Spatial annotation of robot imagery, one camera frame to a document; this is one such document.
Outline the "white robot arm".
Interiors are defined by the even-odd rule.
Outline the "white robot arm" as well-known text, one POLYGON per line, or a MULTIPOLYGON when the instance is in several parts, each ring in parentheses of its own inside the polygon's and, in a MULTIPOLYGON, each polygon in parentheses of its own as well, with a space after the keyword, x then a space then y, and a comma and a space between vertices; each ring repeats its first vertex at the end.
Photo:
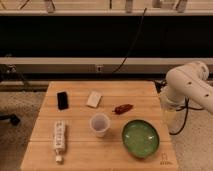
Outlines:
POLYGON ((213 87, 207 83, 209 69, 201 61, 194 61, 174 67, 166 74, 167 85, 159 94, 164 121, 171 124, 175 110, 189 98, 213 114, 213 87))

